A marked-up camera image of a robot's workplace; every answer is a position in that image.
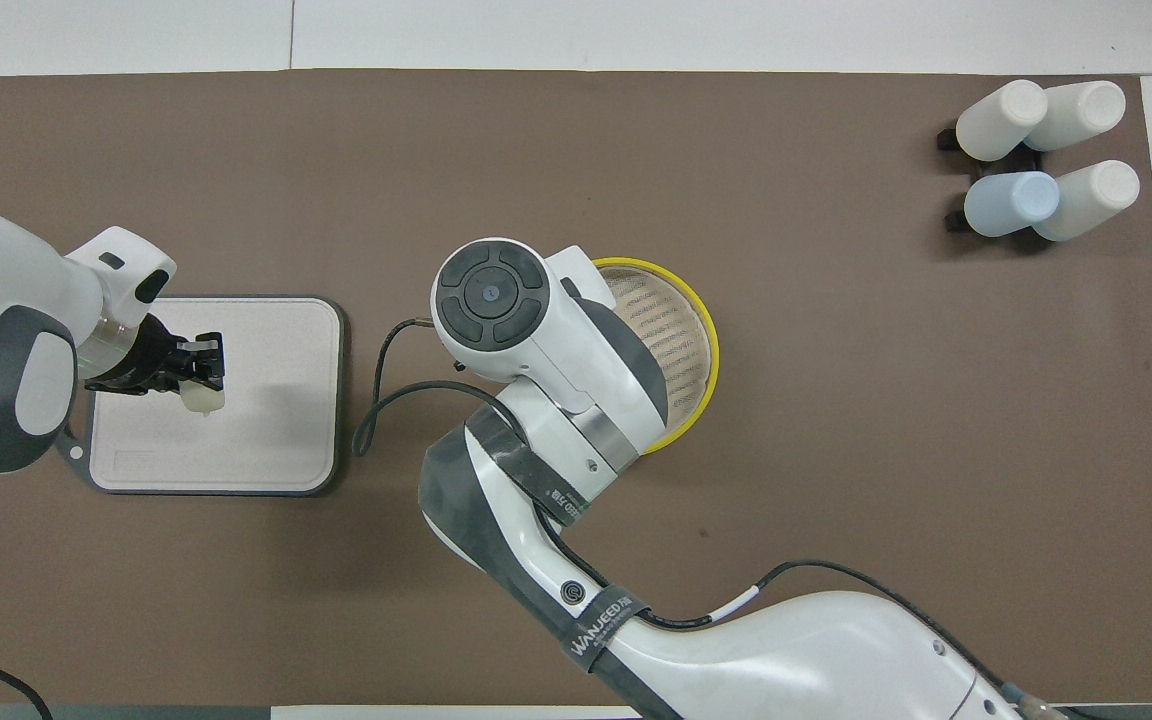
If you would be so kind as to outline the light blue cup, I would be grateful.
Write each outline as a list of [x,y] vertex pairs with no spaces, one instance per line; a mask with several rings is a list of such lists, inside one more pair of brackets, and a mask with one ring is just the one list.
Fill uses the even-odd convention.
[[1056,213],[1060,187],[1043,170],[993,174],[970,185],[963,213],[972,232],[996,238],[1046,222]]

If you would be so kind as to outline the white cup blue rim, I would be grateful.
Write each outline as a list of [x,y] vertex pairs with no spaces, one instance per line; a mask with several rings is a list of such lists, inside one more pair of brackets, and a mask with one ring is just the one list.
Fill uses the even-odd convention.
[[1123,88],[1106,79],[1044,88],[1047,113],[1023,143],[1052,152],[1111,131],[1126,114]]

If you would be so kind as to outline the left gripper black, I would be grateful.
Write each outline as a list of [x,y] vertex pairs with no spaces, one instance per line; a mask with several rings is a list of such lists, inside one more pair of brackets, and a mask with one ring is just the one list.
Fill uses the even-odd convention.
[[131,350],[113,367],[86,381],[86,389],[115,395],[147,395],[147,392],[179,393],[187,382],[210,391],[223,391],[223,336],[220,332],[197,334],[185,340],[173,334],[156,314],[138,327]]

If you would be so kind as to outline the brown table mat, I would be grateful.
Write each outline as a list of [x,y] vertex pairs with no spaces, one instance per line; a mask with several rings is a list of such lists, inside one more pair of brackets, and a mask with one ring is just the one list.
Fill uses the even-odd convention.
[[[1043,251],[945,232],[967,76],[282,70],[0,78],[0,214],[122,225],[168,291],[314,293],[347,423],[445,256],[505,236],[685,278],[721,377],[570,543],[668,617],[790,559],[867,571],[1049,702],[1152,702],[1152,190]],[[0,477],[0,667],[59,705],[612,705],[430,532],[424,392],[326,495]]]

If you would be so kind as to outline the black cup rack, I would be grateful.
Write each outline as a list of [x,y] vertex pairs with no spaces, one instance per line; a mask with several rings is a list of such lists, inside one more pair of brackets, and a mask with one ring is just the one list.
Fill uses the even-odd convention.
[[[935,136],[935,147],[941,152],[952,152],[955,156],[963,156],[969,165],[969,179],[970,184],[980,181],[980,179],[1002,176],[1007,173],[1018,173],[1029,170],[1043,170],[1044,169],[1044,154],[1043,151],[1029,147],[1026,143],[1020,142],[1006,156],[995,161],[982,161],[975,159],[973,156],[967,154],[963,146],[960,145],[957,141],[957,132],[955,128],[942,129],[941,132],[937,132]],[[984,238],[983,234],[975,232],[970,223],[968,222],[965,200],[961,200],[955,209],[948,211],[943,217],[943,227],[946,232],[967,234],[972,233],[973,236]]]

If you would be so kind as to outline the yellow steamer tier with slats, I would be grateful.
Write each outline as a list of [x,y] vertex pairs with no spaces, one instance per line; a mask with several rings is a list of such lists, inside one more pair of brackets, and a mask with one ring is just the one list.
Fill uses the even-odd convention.
[[635,331],[662,369],[668,420],[649,448],[664,450],[708,409],[721,376],[717,323],[698,291],[662,265],[639,258],[594,259],[616,301],[614,313]]

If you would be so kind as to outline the grey cutting board black rim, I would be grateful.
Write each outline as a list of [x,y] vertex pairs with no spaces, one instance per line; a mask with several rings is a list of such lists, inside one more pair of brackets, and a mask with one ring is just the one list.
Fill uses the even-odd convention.
[[346,314],[317,296],[177,296],[154,314],[185,338],[223,338],[225,402],[192,414],[177,395],[93,393],[65,429],[65,464],[111,495],[308,497],[338,473]]

